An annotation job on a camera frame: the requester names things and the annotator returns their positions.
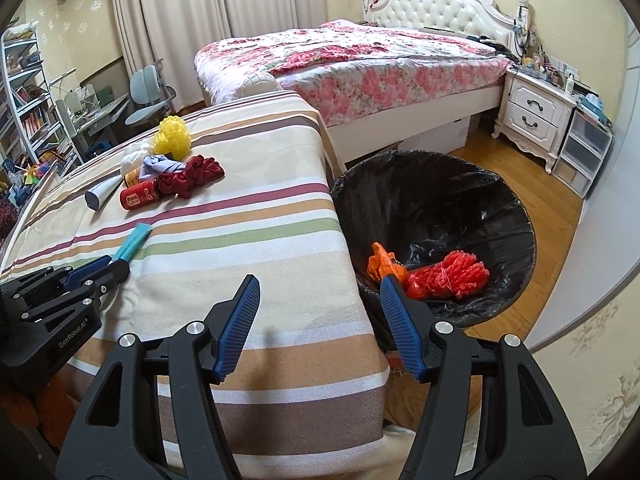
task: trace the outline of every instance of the floral bedspread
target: floral bedspread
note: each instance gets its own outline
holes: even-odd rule
[[[240,97],[248,76],[268,72],[334,126],[490,86],[510,62],[461,38],[337,20],[212,43],[199,51],[195,65],[214,104]]]

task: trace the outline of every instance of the black trash bag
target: black trash bag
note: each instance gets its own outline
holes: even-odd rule
[[[486,288],[462,300],[425,300],[437,319],[469,327],[507,309],[529,284],[536,237],[526,209],[496,173],[442,153],[386,152],[357,164],[332,192],[360,296],[383,350],[395,343],[367,275],[379,242],[413,270],[451,251],[473,253],[489,270]]]

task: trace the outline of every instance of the gray chair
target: gray chair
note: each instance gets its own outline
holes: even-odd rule
[[[127,126],[149,123],[161,111],[168,112],[176,96],[175,90],[160,79],[155,64],[145,66],[131,77],[129,92],[137,104],[150,106],[140,108],[127,117],[124,121]]]

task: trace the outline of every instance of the drawer handle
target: drawer handle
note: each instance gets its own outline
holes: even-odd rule
[[[536,106],[538,106],[538,109],[539,109],[541,112],[544,112],[544,111],[545,111],[545,109],[540,105],[540,103],[539,103],[538,101],[532,101],[532,100],[530,100],[530,99],[527,99],[527,104],[528,104],[529,106],[531,106],[533,103],[535,103],[535,104],[536,104]]]
[[[522,120],[524,121],[524,123],[529,127],[529,128],[537,128],[538,127],[538,123],[533,123],[533,124],[529,124],[527,123],[527,118],[525,116],[522,116]]]

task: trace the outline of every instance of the silver screw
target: silver screw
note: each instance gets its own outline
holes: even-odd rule
[[[453,325],[446,321],[439,321],[436,323],[436,330],[441,334],[450,334],[453,332]]]
[[[203,330],[204,330],[204,323],[201,323],[199,321],[194,321],[193,323],[189,323],[187,325],[187,332],[193,335],[199,334]]]
[[[124,346],[124,347],[131,346],[135,342],[136,342],[136,336],[134,336],[133,334],[125,334],[118,341],[118,343],[120,343],[120,346]]]
[[[507,334],[504,336],[504,342],[509,346],[520,346],[520,338],[514,334]]]

